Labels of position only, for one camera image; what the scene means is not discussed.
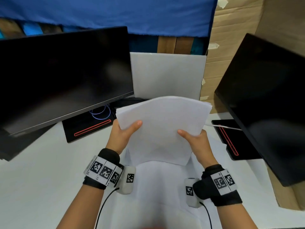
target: wrist strap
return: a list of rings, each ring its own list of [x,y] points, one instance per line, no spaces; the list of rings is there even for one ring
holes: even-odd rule
[[[235,182],[221,165],[207,167],[201,178],[193,184],[194,192],[200,199],[210,198],[215,206],[242,203]]]
[[[98,156],[94,156],[84,171],[86,175],[83,184],[101,190],[107,186],[116,186],[124,169],[120,165],[120,156],[111,149],[102,149]]]

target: masking tape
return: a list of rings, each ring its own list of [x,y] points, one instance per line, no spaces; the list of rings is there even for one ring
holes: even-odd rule
[[[208,50],[217,49],[219,45],[217,43],[209,43]]]
[[[227,4],[228,4],[228,0],[217,0],[217,5],[222,9],[226,7]]]
[[[200,100],[207,100],[209,96],[201,96]]]

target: hand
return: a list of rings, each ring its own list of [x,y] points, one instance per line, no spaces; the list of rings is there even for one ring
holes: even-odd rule
[[[127,146],[131,135],[142,126],[142,123],[142,121],[136,121],[129,128],[121,130],[119,122],[115,119],[106,148],[121,154]]]
[[[201,133],[198,136],[192,136],[181,129],[177,132],[181,137],[185,138],[189,142],[193,153],[204,169],[208,166],[218,164],[212,153],[207,132],[205,130],[201,130]]]

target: computer monitor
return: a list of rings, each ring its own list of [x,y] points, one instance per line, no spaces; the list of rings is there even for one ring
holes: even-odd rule
[[[0,127],[19,136],[132,95],[127,27],[0,41]]]
[[[283,186],[305,180],[304,64],[246,34],[215,91]]]

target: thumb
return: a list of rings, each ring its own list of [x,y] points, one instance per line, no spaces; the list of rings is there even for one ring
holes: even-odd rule
[[[142,121],[136,121],[129,128],[125,129],[124,131],[128,137],[131,137],[131,135],[142,126],[142,124],[143,124]]]
[[[178,129],[178,134],[183,137],[184,139],[186,139],[189,143],[191,142],[191,139],[193,138],[192,135],[190,135],[187,131],[184,131],[182,129]]]

